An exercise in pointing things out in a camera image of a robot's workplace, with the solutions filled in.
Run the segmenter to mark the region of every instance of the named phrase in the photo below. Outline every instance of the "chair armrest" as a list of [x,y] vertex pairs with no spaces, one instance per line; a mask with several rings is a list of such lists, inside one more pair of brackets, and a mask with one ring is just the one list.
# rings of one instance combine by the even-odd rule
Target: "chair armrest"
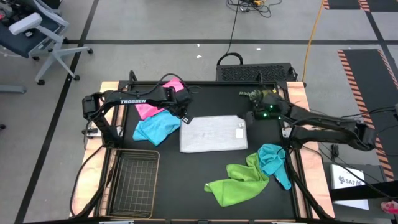
[[42,20],[42,17],[38,13],[33,13],[32,15],[14,23],[8,29],[12,34],[18,35],[21,32],[38,27]]

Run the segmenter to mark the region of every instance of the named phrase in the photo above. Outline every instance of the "pink cloth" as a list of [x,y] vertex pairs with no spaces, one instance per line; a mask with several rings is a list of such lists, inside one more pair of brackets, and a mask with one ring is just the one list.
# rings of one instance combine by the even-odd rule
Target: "pink cloth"
[[[180,91],[184,89],[184,86],[181,84],[178,78],[172,78],[168,83],[163,85],[163,87],[171,87],[171,86],[175,88],[175,91]],[[155,106],[151,106],[149,104],[139,104],[136,105],[136,108],[142,120],[145,120],[146,118],[156,115],[164,110],[164,109],[158,110]]]

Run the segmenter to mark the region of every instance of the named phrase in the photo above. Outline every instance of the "office chair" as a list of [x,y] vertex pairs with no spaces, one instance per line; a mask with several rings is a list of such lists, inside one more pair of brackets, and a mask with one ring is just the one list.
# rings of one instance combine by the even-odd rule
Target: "office chair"
[[[92,54],[93,50],[88,47],[62,49],[62,44],[65,40],[62,34],[66,31],[69,23],[63,20],[57,12],[46,6],[41,0],[30,0],[29,2],[24,0],[24,2],[30,2],[31,6],[34,7],[37,12],[11,25],[8,30],[9,33],[13,35],[12,37],[7,37],[8,39],[6,39],[4,36],[7,36],[7,34],[0,34],[0,44],[25,58],[32,57],[34,60],[40,60],[38,55],[42,55],[43,53],[49,55],[35,77],[35,81],[39,85],[45,84],[42,77],[56,61],[62,65],[74,80],[79,80],[80,77],[69,69],[62,60],[62,57],[84,50]],[[23,32],[29,29],[37,29],[39,32],[36,32],[33,37],[28,38]]]

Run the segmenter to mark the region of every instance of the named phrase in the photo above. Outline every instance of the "wooden table frame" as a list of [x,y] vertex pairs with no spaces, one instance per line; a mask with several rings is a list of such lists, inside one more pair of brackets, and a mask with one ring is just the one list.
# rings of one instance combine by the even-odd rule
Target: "wooden table frame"
[[[106,90],[117,90],[119,82],[103,82],[100,92]],[[305,94],[305,89],[302,82],[287,82],[287,91],[289,94],[289,100],[295,103],[297,106],[301,106],[309,110],[309,105],[307,101],[307,96]],[[116,125],[120,125],[123,117],[123,106],[120,106],[118,110],[118,117],[116,119]],[[111,108],[106,114],[106,119],[111,122],[113,117],[114,108]],[[92,155],[94,151],[102,145],[101,138],[93,138],[87,141],[85,155],[83,161],[87,157]],[[318,144],[316,142],[308,142],[305,144],[306,147],[319,151]],[[99,187],[101,173],[103,169],[103,163],[105,158],[105,148],[102,148],[97,155],[87,162],[86,166],[83,168],[76,185],[75,194],[73,197],[72,208],[75,213],[80,212],[87,204],[87,202],[92,198],[93,194]],[[325,172],[323,170],[322,159],[319,154],[309,151],[301,150],[301,161],[305,176],[305,182],[307,184],[308,190],[317,200],[319,205],[329,214],[334,217],[333,206],[331,203],[328,184],[326,182]],[[298,171],[297,158],[294,154],[291,155],[292,163],[294,169]],[[302,218],[307,217],[307,211],[305,207],[304,197],[297,185],[295,185],[295,191],[298,202],[299,215]],[[317,214],[311,211],[314,218],[317,218]]]

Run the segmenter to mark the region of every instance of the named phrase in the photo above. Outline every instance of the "white label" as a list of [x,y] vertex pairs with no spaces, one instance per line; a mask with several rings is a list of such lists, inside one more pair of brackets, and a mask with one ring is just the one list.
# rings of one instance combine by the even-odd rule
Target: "white label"
[[243,138],[243,129],[236,128],[236,137],[237,138]]

